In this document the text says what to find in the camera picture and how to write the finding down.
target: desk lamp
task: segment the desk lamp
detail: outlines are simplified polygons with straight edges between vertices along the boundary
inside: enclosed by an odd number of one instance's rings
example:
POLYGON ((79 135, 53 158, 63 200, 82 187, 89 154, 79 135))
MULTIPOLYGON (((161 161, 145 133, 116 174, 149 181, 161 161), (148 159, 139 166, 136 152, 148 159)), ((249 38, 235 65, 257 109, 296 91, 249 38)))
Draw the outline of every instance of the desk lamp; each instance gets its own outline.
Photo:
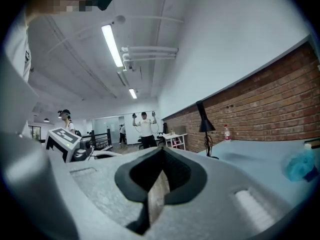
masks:
POLYGON ((219 159, 216 156, 211 156, 213 143, 212 143, 211 136, 208 135, 208 132, 215 131, 216 129, 212 125, 212 123, 209 121, 209 119, 207 118, 207 114, 206 114, 203 102, 201 100, 199 100, 195 104, 198 108, 198 111, 199 111, 199 114, 201 117, 201 124, 200 124, 200 128, 199 128, 199 132, 205 133, 204 146, 205 146, 205 150, 206 150, 206 156, 211 157, 211 158, 215 158, 215 159, 219 159))

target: ceiling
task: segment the ceiling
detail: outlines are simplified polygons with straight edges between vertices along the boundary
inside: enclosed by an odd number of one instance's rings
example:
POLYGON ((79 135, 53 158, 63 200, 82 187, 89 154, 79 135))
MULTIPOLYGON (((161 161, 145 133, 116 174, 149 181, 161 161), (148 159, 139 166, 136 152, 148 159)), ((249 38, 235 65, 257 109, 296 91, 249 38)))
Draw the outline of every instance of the ceiling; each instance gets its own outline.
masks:
POLYGON ((52 112, 81 101, 138 99, 157 96, 171 60, 135 62, 135 71, 125 72, 129 86, 117 67, 101 27, 112 24, 118 50, 127 46, 179 48, 184 23, 143 18, 168 17, 184 20, 190 0, 113 0, 105 11, 46 15, 32 21, 29 29, 31 72, 28 83, 39 94, 34 112, 52 112), (120 22, 117 16, 124 16, 120 22))

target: plastic bottle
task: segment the plastic bottle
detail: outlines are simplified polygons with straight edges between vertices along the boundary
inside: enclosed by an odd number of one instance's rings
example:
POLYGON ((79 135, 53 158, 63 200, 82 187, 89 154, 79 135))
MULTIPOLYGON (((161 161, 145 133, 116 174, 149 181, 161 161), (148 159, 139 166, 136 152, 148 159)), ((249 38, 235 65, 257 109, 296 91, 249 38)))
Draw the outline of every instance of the plastic bottle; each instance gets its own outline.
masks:
POLYGON ((290 181, 301 181, 304 176, 307 175, 314 168, 315 157, 311 144, 304 144, 303 152, 298 155, 294 155, 287 167, 285 168, 285 174, 290 181))
POLYGON ((224 139, 225 139, 226 142, 230 142, 231 141, 230 131, 227 128, 227 125, 224 126, 224 139))

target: person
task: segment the person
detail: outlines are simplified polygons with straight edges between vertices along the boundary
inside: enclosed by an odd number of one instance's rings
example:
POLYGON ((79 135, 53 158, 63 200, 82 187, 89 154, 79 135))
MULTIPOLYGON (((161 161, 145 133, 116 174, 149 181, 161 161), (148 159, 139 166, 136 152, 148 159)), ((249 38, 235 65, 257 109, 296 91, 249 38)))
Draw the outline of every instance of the person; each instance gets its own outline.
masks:
MULTIPOLYGON (((59 14, 69 11, 75 3, 86 0, 30 0, 21 9, 14 22, 8 29, 3 40, 1 52, 5 54, 18 74, 28 82, 31 68, 31 52, 28 42, 28 27, 32 20, 41 15, 59 14)), ((28 122, 22 134, 30 137, 28 122)))
POLYGON ((140 126, 141 127, 141 140, 143 149, 147 149, 149 147, 157 147, 157 143, 155 141, 155 136, 151 130, 151 124, 156 124, 156 116, 153 115, 153 122, 150 119, 147 119, 147 113, 141 113, 142 120, 136 123, 136 117, 133 117, 133 126, 140 126))
POLYGON ((120 129, 120 143, 123 141, 124 144, 126 144, 126 127, 123 125, 120 129))
POLYGON ((68 109, 63 110, 60 113, 60 117, 61 120, 64 121, 64 128, 66 130, 68 130, 70 133, 75 134, 75 125, 74 123, 71 121, 71 117, 70 117, 71 113, 68 109))

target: red brick wall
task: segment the red brick wall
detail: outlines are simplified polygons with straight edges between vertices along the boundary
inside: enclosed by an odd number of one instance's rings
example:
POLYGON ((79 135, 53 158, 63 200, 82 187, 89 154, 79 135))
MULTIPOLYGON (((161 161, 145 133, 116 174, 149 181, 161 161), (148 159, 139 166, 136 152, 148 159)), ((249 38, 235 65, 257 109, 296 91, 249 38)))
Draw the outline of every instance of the red brick wall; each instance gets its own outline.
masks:
MULTIPOLYGON (((320 137, 319 61, 305 43, 260 70, 203 101, 216 131, 213 144, 224 139, 224 125, 231 139, 244 141, 288 141, 320 137)), ((205 149, 199 132, 200 115, 195 105, 164 119, 170 130, 186 126, 187 148, 205 149)))

